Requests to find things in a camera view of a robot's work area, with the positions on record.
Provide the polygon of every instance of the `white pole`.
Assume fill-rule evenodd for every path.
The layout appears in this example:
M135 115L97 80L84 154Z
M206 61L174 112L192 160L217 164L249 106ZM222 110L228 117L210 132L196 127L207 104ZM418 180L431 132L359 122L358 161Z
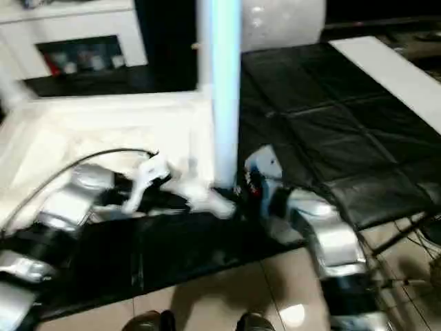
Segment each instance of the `white pole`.
M211 1L198 0L198 89L210 98L212 91Z
M234 186L237 171L241 0L206 0L210 15L215 181Z

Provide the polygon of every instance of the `black padded table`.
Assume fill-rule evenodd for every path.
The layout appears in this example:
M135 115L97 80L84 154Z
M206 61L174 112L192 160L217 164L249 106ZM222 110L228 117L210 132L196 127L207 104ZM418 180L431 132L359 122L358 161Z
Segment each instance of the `black padded table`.
M243 55L239 166L268 143L284 180L319 192L358 229L435 210L441 137L327 44ZM161 216L89 225L54 319L299 247L238 214Z

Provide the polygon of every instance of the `black robot arm segment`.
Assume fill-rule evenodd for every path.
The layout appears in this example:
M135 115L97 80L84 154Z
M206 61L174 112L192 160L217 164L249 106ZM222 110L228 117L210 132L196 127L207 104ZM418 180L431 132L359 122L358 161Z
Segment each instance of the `black robot arm segment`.
M306 240L335 330L392 330L376 303L365 254L338 209L315 192L286 188L271 146L245 163L247 187L260 198L260 215L286 220Z

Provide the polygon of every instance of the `white shelf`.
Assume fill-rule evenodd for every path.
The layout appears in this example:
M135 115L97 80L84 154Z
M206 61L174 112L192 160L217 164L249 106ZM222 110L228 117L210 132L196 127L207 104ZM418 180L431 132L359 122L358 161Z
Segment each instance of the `white shelf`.
M19 0L0 0L0 24L48 17L93 14L133 10L132 0L93 0L86 2L58 2L33 10L23 9Z

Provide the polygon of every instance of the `white panel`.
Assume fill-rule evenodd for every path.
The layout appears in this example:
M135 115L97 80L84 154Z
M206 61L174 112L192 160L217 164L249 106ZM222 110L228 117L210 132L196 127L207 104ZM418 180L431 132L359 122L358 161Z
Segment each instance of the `white panel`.
M0 35L0 63L4 70L13 79L24 79L24 73L22 72L20 65L15 61L9 47L4 41L4 38Z
M160 150L173 169L188 173L190 167L196 168L201 184L212 184L214 144L210 106L196 92L29 102L25 111L12 112L0 127L0 228L6 215L42 180L62 165L97 150ZM139 160L135 156L125 153L94 163L129 174ZM15 225L33 219L35 208L49 191L28 205Z
M106 12L9 23L0 26L26 78L49 76L35 44L117 35L128 66L146 64L141 33L132 11Z
M441 84L374 37L330 43L441 133Z

